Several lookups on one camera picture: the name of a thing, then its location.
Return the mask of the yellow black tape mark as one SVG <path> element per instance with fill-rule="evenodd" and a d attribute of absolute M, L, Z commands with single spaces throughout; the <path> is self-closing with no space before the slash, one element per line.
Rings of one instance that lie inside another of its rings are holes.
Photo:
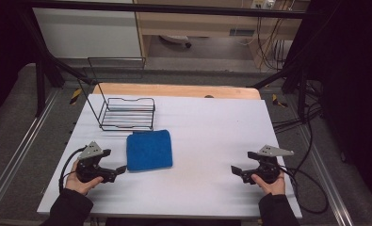
<path fill-rule="evenodd" d="M 73 96 L 70 100 L 70 105 L 75 105 L 75 103 L 76 103 L 76 101 L 77 101 L 77 99 L 78 99 L 78 97 L 80 96 L 81 93 L 82 93 L 82 89 L 77 89 L 77 90 L 74 91 Z"/>

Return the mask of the white cabinet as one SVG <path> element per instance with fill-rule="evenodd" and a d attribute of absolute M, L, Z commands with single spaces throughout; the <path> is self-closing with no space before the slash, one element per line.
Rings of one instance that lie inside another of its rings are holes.
<path fill-rule="evenodd" d="M 59 58 L 141 57 L 134 12 L 33 8 L 48 50 Z"/>

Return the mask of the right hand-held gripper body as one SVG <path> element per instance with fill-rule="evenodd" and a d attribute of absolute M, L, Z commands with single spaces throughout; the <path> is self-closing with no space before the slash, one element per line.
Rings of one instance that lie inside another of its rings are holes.
<path fill-rule="evenodd" d="M 259 155 L 259 159 L 253 160 L 256 160 L 259 166 L 257 169 L 242 170 L 240 177 L 245 184 L 255 185 L 255 182 L 251 179 L 253 174 L 257 174 L 268 184 L 275 182 L 281 171 L 277 158 L 279 156 L 292 156 L 294 154 L 293 151 L 270 145 L 265 145 L 255 153 Z"/>

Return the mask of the blue folded cloth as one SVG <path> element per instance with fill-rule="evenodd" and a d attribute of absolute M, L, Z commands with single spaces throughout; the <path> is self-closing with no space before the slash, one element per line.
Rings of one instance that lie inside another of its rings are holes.
<path fill-rule="evenodd" d="M 160 170 L 173 165 L 168 130 L 137 132 L 126 139 L 129 171 Z"/>

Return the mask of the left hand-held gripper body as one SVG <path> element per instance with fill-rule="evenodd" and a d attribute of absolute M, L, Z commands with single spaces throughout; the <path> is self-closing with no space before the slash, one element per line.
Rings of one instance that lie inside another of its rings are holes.
<path fill-rule="evenodd" d="M 115 169 L 102 168 L 99 163 L 103 157 L 103 149 L 92 141 L 78 156 L 76 174 L 83 182 L 89 182 L 96 177 L 103 177 L 104 183 L 114 183 L 117 177 Z"/>

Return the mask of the office chair base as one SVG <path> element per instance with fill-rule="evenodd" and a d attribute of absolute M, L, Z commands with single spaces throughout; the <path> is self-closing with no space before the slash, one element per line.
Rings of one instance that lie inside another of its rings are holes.
<path fill-rule="evenodd" d="M 161 39 L 165 41 L 169 41 L 172 43 L 177 43 L 177 44 L 183 44 L 186 48 L 190 48 L 192 44 L 189 41 L 189 38 L 187 36 L 166 36 L 166 35 L 161 35 Z"/>

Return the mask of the white power strip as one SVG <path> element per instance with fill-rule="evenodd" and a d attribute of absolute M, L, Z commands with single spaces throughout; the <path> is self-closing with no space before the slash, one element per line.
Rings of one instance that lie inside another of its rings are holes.
<path fill-rule="evenodd" d="M 272 9 L 276 0 L 252 0 L 251 8 L 255 9 Z"/>

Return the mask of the black metal frame strut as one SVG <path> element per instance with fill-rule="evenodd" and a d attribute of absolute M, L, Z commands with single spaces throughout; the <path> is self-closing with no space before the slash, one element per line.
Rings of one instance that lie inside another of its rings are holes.
<path fill-rule="evenodd" d="M 291 53 L 288 55 L 284 67 L 277 73 L 271 75 L 254 85 L 254 89 L 261 89 L 264 86 L 280 79 L 285 78 L 282 86 L 284 93 L 291 93 L 295 89 L 299 89 L 297 115 L 302 122 L 307 121 L 305 115 L 305 95 L 308 66 L 313 62 L 313 58 L 317 53 L 317 46 L 320 43 L 325 23 L 321 23 L 317 28 L 308 32 L 308 28 L 312 28 L 313 22 L 307 19 L 303 20 L 299 31 L 291 46 Z"/>
<path fill-rule="evenodd" d="M 18 6 L 16 9 L 24 27 L 24 32 L 29 36 L 32 55 L 36 58 L 36 81 L 37 81 L 37 113 L 40 116 L 46 108 L 45 79 L 48 79 L 54 88 L 61 88 L 64 79 L 60 71 L 73 75 L 80 81 L 92 85 L 93 81 L 82 73 L 58 60 L 47 48 L 41 34 L 33 9 L 28 6 Z"/>

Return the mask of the black curtain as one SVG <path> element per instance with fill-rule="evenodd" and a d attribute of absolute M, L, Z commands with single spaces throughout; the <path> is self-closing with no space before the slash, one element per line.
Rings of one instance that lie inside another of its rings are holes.
<path fill-rule="evenodd" d="M 339 148 L 372 194 L 372 0 L 311 0 L 288 54 L 323 85 Z"/>
<path fill-rule="evenodd" d="M 40 60 L 36 44 L 17 11 L 19 0 L 0 0 L 0 107 L 18 79 L 19 71 Z"/>

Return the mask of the light wooden desk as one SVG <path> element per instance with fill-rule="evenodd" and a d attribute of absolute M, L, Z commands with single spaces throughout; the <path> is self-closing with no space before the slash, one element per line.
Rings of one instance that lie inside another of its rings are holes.
<path fill-rule="evenodd" d="M 252 0 L 133 0 L 135 4 L 177 5 L 219 8 L 251 8 Z M 272 9 L 306 11 L 311 0 L 276 0 Z M 293 40 L 300 19 L 248 18 L 242 16 L 196 15 L 178 13 L 136 14 L 141 53 L 149 54 L 152 36 L 235 37 L 250 48 L 254 64 L 263 69 L 269 66 L 276 43 Z"/>

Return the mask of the black metal frame bar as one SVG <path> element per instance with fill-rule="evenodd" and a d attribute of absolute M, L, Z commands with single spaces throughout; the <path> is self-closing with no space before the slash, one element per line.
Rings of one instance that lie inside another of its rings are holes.
<path fill-rule="evenodd" d="M 24 0 L 24 3 L 29 5 L 32 8 L 58 8 L 58 9 L 149 12 L 149 13 L 178 13 L 178 14 L 223 15 L 223 16 L 285 18 L 285 19 L 305 19 L 305 18 L 315 17 L 315 15 L 310 12 L 285 11 L 285 10 L 196 7 L 196 6 L 154 5 L 154 4 L 103 3 L 103 2 L 84 2 L 84 1 L 57 1 L 57 0 Z"/>

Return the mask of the person's right hand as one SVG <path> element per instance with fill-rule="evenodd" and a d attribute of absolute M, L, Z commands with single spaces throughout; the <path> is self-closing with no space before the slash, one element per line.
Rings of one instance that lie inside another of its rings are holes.
<path fill-rule="evenodd" d="M 285 180 L 284 173 L 281 172 L 276 181 L 268 184 L 257 174 L 253 174 L 251 179 L 259 185 L 265 194 L 284 195 L 285 194 Z"/>

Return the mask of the person's left hand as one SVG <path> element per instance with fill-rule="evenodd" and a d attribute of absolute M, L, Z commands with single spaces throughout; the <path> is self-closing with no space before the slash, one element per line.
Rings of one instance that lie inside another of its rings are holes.
<path fill-rule="evenodd" d="M 65 183 L 65 187 L 67 189 L 76 191 L 84 196 L 88 194 L 88 192 L 99 185 L 104 178 L 103 177 L 96 177 L 89 182 L 83 183 L 77 178 L 76 169 L 77 169 L 78 161 L 75 161 L 72 166 L 71 173 L 68 175 Z"/>

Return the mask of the aluminium floor rail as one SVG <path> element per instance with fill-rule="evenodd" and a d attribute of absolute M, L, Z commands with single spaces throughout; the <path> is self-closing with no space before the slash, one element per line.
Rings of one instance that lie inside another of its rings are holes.
<path fill-rule="evenodd" d="M 39 130 L 43 126 L 45 119 L 48 117 L 54 103 L 56 102 L 57 96 L 60 93 L 60 89 L 52 89 L 46 99 L 45 107 L 41 111 L 38 117 L 36 117 L 28 130 L 26 131 L 21 143 L 15 150 L 15 153 L 10 158 L 7 166 L 5 167 L 3 173 L 0 176 L 0 201 L 2 201 L 4 195 L 6 194 L 10 183 L 15 177 L 18 168 L 22 165 L 25 156 L 27 155 L 33 141 L 39 133 Z"/>
<path fill-rule="evenodd" d="M 330 175 L 330 171 L 325 166 L 322 157 L 318 152 L 318 148 L 314 144 L 313 135 L 309 131 L 309 127 L 307 125 L 302 125 L 300 127 L 300 133 L 303 136 L 308 150 L 310 151 L 308 157 L 312 162 L 319 182 L 321 183 L 325 193 L 327 194 L 330 207 L 335 216 L 335 219 L 338 222 L 338 225 L 354 226 L 354 222 L 349 214 L 349 211 L 346 208 L 336 187 L 336 184 Z"/>

